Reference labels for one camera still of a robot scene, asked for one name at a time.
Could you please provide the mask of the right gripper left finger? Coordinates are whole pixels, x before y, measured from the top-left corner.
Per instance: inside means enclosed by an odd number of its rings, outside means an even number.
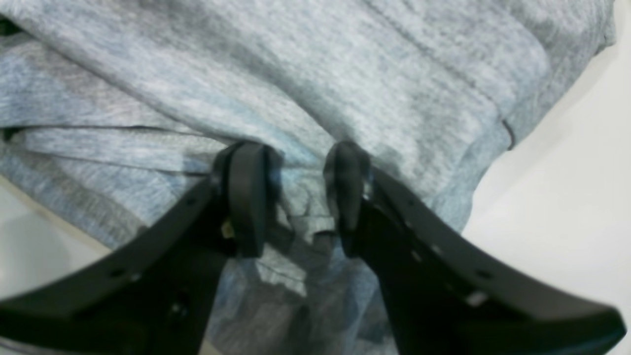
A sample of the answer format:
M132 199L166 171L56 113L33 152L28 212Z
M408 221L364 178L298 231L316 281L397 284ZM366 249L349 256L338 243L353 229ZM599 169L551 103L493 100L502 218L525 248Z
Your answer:
M1 346L28 355L196 355L222 270L262 254L277 152L222 150L155 224L98 261L1 302Z

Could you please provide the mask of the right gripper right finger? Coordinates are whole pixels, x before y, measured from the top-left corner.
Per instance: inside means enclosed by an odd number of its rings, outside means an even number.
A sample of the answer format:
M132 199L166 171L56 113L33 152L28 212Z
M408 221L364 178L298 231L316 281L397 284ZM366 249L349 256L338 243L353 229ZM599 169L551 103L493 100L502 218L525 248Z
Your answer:
M619 311L509 267L465 240L353 142L324 168L346 256L376 274L401 355L604 355Z

